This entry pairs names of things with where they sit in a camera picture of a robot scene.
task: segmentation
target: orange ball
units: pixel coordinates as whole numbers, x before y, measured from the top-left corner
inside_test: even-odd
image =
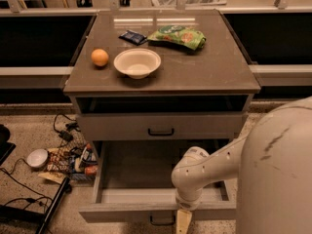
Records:
[[[103,49],[93,50],[91,60],[96,66],[105,66],[109,60],[108,53]]]

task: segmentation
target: cabinet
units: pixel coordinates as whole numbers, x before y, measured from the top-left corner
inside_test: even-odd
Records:
[[[114,58],[136,48],[118,36],[127,29],[148,35],[164,24],[202,31],[204,49],[144,43],[161,57],[160,68],[141,80],[118,73]],[[109,53],[105,68],[91,63],[95,48]],[[173,167],[190,146],[214,152],[236,137],[258,91],[218,11],[100,12],[64,89],[99,163],[91,205],[81,215],[90,222],[173,223]],[[234,218],[226,184],[205,188],[195,219]]]

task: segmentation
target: speckled floor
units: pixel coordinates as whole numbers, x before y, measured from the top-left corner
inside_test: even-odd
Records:
[[[246,134],[256,121],[271,109],[284,104],[282,101],[257,101],[253,102],[249,111],[249,119],[246,122],[242,135]],[[0,105],[0,123],[4,124],[11,131],[10,142],[17,147],[9,156],[2,167],[8,171],[19,158],[26,158],[27,155],[38,148],[51,148],[59,146],[59,136],[53,129],[53,123],[58,113],[66,114],[74,118],[74,112],[70,104],[66,105]],[[61,127],[67,120],[58,118],[56,127]],[[49,197],[54,197],[58,185],[38,176],[38,171],[31,170],[23,161],[17,163],[13,177],[19,182]],[[90,202],[93,185],[91,182],[74,182],[72,192],[65,194],[60,206],[55,212],[47,233],[54,234],[82,234],[82,233],[109,233],[109,234],[162,234],[176,233],[174,226],[155,227],[150,223],[87,223],[78,213],[80,206]],[[0,172],[0,204],[18,198],[33,197],[37,194],[22,188],[14,183],[6,175]],[[10,206],[25,207],[24,201],[17,201]],[[33,204],[28,210],[44,211],[42,206]],[[26,224],[17,221],[0,222],[0,233],[35,233],[37,225]],[[192,222],[189,234],[214,233],[233,234],[235,233],[235,221],[195,221]]]

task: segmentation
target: black handle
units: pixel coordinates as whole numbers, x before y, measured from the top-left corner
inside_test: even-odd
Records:
[[[164,132],[152,132],[150,129],[148,129],[148,134],[152,137],[170,137],[175,134],[175,129],[171,129],[170,132],[164,133]]]
[[[154,222],[153,216],[149,217],[149,222],[154,226],[172,226],[176,223],[176,216],[173,215],[173,221],[171,222]]]

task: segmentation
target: snack bag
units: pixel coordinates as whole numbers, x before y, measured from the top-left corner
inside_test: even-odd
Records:
[[[149,41],[165,41],[196,50],[204,47],[205,35],[194,28],[180,25],[166,25],[147,37]]]

